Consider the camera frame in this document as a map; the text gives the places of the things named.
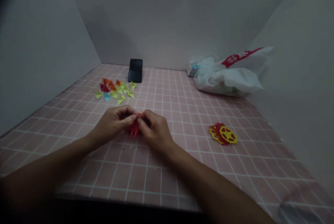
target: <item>yellow gear shape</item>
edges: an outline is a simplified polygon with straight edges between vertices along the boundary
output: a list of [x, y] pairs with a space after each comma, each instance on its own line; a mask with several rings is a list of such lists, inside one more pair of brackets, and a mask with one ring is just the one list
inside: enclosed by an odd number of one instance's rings
[[238, 137], [235, 132], [225, 126], [220, 127], [219, 133], [229, 143], [235, 144], [238, 142]]
[[213, 139], [219, 141], [218, 138], [217, 138], [217, 135], [213, 132], [212, 128], [210, 128], [209, 132], [211, 133], [211, 136], [212, 136]]

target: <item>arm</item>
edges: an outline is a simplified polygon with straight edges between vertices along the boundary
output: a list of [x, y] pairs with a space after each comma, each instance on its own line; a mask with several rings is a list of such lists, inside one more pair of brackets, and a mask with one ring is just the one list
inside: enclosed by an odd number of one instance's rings
[[[148, 127], [143, 119], [150, 121]], [[215, 223], [275, 223], [247, 194], [173, 141], [165, 118], [146, 110], [138, 119], [147, 143], [178, 171]]]
[[130, 106], [109, 108], [86, 137], [2, 178], [6, 200], [19, 213], [29, 211], [50, 196], [86, 155], [111, 141], [136, 119], [137, 112]]

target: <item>blue paper triangle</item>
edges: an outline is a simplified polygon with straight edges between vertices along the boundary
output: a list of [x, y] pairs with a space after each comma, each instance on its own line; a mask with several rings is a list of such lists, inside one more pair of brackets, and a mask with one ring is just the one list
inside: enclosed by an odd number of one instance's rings
[[106, 102], [108, 102], [110, 100], [110, 98], [111, 98], [110, 93], [104, 93], [103, 97], [106, 100]]

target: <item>black smartphone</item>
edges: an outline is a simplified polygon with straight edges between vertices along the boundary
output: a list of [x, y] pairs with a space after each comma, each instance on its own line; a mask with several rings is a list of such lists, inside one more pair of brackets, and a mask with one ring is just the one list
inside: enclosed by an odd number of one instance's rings
[[134, 83], [141, 83], [143, 75], [143, 60], [130, 59], [130, 69], [128, 81]]

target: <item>hand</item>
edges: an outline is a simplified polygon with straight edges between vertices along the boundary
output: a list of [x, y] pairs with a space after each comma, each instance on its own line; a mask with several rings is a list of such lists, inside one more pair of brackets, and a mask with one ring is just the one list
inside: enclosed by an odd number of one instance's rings
[[138, 113], [129, 105], [108, 108], [87, 138], [94, 148], [99, 148], [132, 125], [137, 117]]
[[148, 145], [165, 156], [176, 144], [168, 129], [165, 117], [150, 110], [144, 111], [138, 118], [139, 130], [144, 135]]

